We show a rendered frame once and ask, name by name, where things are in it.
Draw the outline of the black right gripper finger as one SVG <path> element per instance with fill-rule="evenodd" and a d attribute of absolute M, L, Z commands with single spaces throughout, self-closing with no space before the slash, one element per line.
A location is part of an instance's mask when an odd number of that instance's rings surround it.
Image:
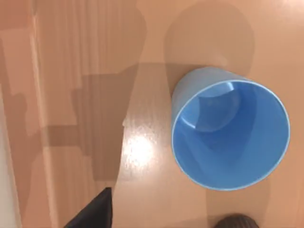
<path fill-rule="evenodd" d="M 106 187 L 93 198 L 64 228 L 112 228 L 112 188 Z"/>

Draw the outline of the dark grey round object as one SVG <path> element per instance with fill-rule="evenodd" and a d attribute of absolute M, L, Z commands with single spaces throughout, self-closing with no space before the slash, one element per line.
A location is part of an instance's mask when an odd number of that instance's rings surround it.
<path fill-rule="evenodd" d="M 247 215 L 231 214 L 218 221 L 213 228 L 259 228 L 259 225 Z"/>

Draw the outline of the blue plastic cup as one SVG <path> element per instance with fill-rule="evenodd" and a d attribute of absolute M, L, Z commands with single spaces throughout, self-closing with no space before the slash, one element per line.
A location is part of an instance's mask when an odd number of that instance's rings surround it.
<path fill-rule="evenodd" d="M 171 102 L 171 149 L 180 169 L 212 190 L 266 178 L 290 141 L 290 121 L 267 87 L 216 67 L 185 74 Z"/>

